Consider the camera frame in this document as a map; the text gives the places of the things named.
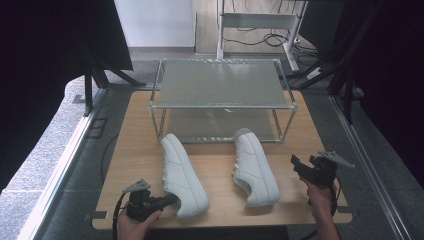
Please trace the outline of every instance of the white wall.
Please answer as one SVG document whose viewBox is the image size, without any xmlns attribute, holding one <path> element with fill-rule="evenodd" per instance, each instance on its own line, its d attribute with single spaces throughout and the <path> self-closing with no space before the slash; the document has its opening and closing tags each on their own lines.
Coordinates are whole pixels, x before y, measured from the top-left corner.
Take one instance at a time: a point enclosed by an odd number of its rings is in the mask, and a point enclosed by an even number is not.
<svg viewBox="0 0 424 240">
<path fill-rule="evenodd" d="M 192 0 L 115 0 L 128 47 L 194 47 Z"/>
</svg>

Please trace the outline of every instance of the metal rail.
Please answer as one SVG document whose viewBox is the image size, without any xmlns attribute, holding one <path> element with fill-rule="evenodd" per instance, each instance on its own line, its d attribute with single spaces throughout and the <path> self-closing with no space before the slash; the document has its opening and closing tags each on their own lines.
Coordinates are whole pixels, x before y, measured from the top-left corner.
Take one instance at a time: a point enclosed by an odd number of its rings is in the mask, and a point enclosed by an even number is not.
<svg viewBox="0 0 424 240">
<path fill-rule="evenodd" d="M 376 169 L 374 168 L 370 157 L 368 156 L 364 146 L 362 145 L 361 140 L 356 134 L 355 128 L 349 124 L 343 114 L 343 107 L 340 103 L 340 100 L 332 95 L 330 95 L 330 101 L 333 103 L 333 106 L 336 110 L 336 113 L 339 117 L 339 120 L 349 138 L 350 143 L 358 157 L 359 163 L 364 170 L 365 175 L 368 178 L 368 181 L 373 189 L 377 200 L 380 203 L 380 206 L 383 209 L 386 218 L 392 227 L 392 230 L 397 239 L 411 239 L 411 236 L 408 233 L 408 230 L 403 223 L 402 217 L 399 214 L 398 209 L 393 203 L 392 198 L 390 197 L 386 186 L 380 179 Z"/>
<path fill-rule="evenodd" d="M 106 90 L 100 89 L 94 99 L 95 104 L 102 99 Z M 27 218 L 24 227 L 21 229 L 21 232 L 18 236 L 18 240 L 34 239 L 38 232 L 38 229 L 43 224 L 44 219 L 50 209 L 50 206 L 56 197 L 56 194 L 59 190 L 65 175 L 74 160 L 75 154 L 78 151 L 78 148 L 88 131 L 88 128 L 91 122 L 94 119 L 95 114 L 97 113 L 97 108 L 94 108 L 87 116 L 83 116 L 78 123 L 74 133 L 72 134 L 71 139 L 66 145 L 65 150 L 63 151 L 62 156 L 60 157 L 56 168 L 47 182 L 46 187 L 38 198 L 37 203 L 35 204 L 31 214 Z"/>
</svg>

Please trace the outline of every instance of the white sneaker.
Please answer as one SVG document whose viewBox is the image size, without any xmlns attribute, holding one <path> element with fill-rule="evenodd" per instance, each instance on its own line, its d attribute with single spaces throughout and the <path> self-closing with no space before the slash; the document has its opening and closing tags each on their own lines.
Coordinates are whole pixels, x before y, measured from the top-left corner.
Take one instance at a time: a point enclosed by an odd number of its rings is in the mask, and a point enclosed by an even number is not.
<svg viewBox="0 0 424 240">
<path fill-rule="evenodd" d="M 179 198 L 181 207 L 177 217 L 187 218 L 206 212 L 208 197 L 183 145 L 174 134 L 166 135 L 160 142 L 165 150 L 163 190 Z"/>
<path fill-rule="evenodd" d="M 280 200 L 280 191 L 256 135 L 247 128 L 234 134 L 234 182 L 248 195 L 248 207 L 263 207 Z"/>
</svg>

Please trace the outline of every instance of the hand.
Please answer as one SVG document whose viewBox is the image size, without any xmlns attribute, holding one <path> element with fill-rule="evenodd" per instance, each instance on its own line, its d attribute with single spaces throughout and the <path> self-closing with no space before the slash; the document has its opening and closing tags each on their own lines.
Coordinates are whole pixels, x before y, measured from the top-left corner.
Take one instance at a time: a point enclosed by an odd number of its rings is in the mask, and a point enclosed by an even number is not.
<svg viewBox="0 0 424 240">
<path fill-rule="evenodd" d="M 306 194 L 312 206 L 312 215 L 318 228 L 318 239 L 340 240 L 340 235 L 331 216 L 331 192 L 329 188 L 320 188 L 300 177 L 308 190 Z"/>
<path fill-rule="evenodd" d="M 120 240 L 143 240 L 150 225 L 159 219 L 160 210 L 152 213 L 144 222 L 137 222 L 127 216 L 126 205 L 118 215 L 118 233 Z"/>
<path fill-rule="evenodd" d="M 302 177 L 300 177 L 300 180 L 303 181 L 306 186 L 308 186 L 306 194 L 309 197 L 309 201 L 312 206 L 312 215 L 314 216 L 314 218 L 316 220 L 319 220 L 323 217 L 331 218 L 330 189 L 318 187 Z"/>
</svg>

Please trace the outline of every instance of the human hand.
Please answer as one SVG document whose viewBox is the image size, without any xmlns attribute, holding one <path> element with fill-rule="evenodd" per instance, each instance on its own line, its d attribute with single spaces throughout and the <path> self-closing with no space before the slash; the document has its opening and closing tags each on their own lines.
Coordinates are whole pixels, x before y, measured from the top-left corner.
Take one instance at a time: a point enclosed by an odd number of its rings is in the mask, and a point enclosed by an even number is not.
<svg viewBox="0 0 424 240">
<path fill-rule="evenodd" d="M 300 177 L 308 190 L 306 191 L 310 204 L 312 206 L 312 215 L 316 221 L 320 221 L 326 218 L 332 218 L 331 216 L 331 192 L 328 187 L 321 188 L 308 180 Z"/>
<path fill-rule="evenodd" d="M 120 240 L 143 240 L 150 225 L 159 219 L 161 211 L 152 213 L 144 222 L 137 222 L 127 216 L 126 205 L 118 215 L 118 233 Z"/>
</svg>

